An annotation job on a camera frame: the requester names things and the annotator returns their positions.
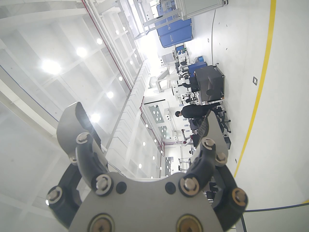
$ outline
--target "metal plate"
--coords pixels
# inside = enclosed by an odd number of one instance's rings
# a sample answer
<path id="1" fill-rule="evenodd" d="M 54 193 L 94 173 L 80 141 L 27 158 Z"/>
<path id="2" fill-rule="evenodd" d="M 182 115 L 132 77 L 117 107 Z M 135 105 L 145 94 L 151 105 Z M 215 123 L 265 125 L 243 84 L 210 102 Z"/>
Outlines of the metal plate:
<path id="1" fill-rule="evenodd" d="M 106 197 L 90 192 L 70 226 L 69 232 L 87 231 L 89 222 L 100 213 L 110 215 L 115 222 L 115 232 L 176 231 L 179 218 L 185 214 L 195 216 L 203 231 L 223 232 L 208 200 L 202 192 L 189 198 L 181 194 L 178 187 L 183 173 L 175 173 L 154 182 L 132 181 L 118 173 L 108 174 L 114 185 L 124 181 L 127 190 L 118 194 L 115 188 Z M 169 195 L 165 184 L 173 182 L 176 192 Z"/>

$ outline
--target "person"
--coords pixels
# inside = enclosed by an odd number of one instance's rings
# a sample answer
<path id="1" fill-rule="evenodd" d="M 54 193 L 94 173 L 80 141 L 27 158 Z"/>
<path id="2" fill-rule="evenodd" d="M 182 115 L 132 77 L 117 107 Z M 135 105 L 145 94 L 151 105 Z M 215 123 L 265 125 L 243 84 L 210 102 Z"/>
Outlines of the person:
<path id="1" fill-rule="evenodd" d="M 187 105 L 182 108 L 182 111 L 175 112 L 175 115 L 176 117 L 183 116 L 185 118 L 203 117 L 209 110 L 218 105 L 221 105 L 221 103 L 214 103 L 210 105 Z"/>

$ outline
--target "window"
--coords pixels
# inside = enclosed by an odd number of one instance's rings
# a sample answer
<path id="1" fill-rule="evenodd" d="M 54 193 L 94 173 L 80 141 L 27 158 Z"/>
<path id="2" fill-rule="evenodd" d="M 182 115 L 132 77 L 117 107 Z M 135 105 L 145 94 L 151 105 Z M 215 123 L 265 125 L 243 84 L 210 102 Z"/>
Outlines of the window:
<path id="1" fill-rule="evenodd" d="M 158 10 L 157 10 L 157 5 L 160 4 L 159 1 L 160 0 L 153 0 L 149 3 L 154 18 L 159 17 Z"/>

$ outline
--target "floor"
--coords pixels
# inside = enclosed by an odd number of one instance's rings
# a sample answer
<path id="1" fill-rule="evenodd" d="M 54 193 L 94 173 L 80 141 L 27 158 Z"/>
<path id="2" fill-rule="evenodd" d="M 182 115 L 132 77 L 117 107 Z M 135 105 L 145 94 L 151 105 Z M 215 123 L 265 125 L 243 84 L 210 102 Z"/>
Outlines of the floor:
<path id="1" fill-rule="evenodd" d="M 309 97 L 304 94 L 309 86 L 309 7 L 305 1 L 276 0 L 265 82 L 244 150 L 269 37 L 271 0 L 229 0 L 214 15 L 212 59 L 225 74 L 224 105 L 231 119 L 228 167 L 234 174 L 239 165 L 235 178 L 249 196 L 248 209 L 309 199 Z M 199 24 L 195 24 L 195 40 L 189 47 L 192 56 L 202 54 L 208 61 L 211 29 L 203 20 L 211 18 L 213 13 L 209 12 L 194 19 Z M 202 48 L 193 43 L 199 41 L 205 44 Z M 258 79 L 257 86 L 253 77 Z"/>

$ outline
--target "yellow floor line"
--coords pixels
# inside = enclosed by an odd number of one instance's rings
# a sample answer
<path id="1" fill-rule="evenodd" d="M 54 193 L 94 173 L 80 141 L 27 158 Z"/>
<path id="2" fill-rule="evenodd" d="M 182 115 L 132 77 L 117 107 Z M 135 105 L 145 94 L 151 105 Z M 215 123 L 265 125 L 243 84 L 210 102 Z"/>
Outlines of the yellow floor line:
<path id="1" fill-rule="evenodd" d="M 256 116 L 256 111 L 257 111 L 257 108 L 259 106 L 262 90 L 263 90 L 263 85 L 264 85 L 264 81 L 265 81 L 265 75 L 266 75 L 267 65 L 268 65 L 268 60 L 269 60 L 269 54 L 270 54 L 270 49 L 271 49 L 271 43 L 272 43 L 272 40 L 273 40 L 275 15 L 276 15 L 276 2 L 277 2 L 277 0 L 270 0 L 268 35 L 267 35 L 266 50 L 265 50 L 262 74 L 261 74 L 261 78 L 260 78 L 260 84 L 259 84 L 259 88 L 258 88 L 258 91 L 257 91 L 257 94 L 256 94 L 256 100 L 255 100 L 255 104 L 254 104 L 254 108 L 253 108 L 253 112 L 252 112 L 252 117 L 251 117 L 251 121 L 250 121 L 249 128 L 248 128 L 248 132 L 247 132 L 247 135 L 246 135 L 246 139 L 245 139 L 245 142 L 244 142 L 243 149 L 241 150 L 241 154 L 240 154 L 240 157 L 238 159 L 238 163 L 237 163 L 237 167 L 236 167 L 236 170 L 235 170 L 235 173 L 234 173 L 234 177 L 236 177 L 239 165 L 240 165 L 241 160 L 243 158 L 243 155 L 244 155 L 244 152 L 245 152 L 245 149 L 246 149 L 246 145 L 248 143 L 248 139 L 250 137 L 252 126 L 253 126 L 253 123 L 254 123 L 254 119 L 255 119 L 255 116 Z"/>

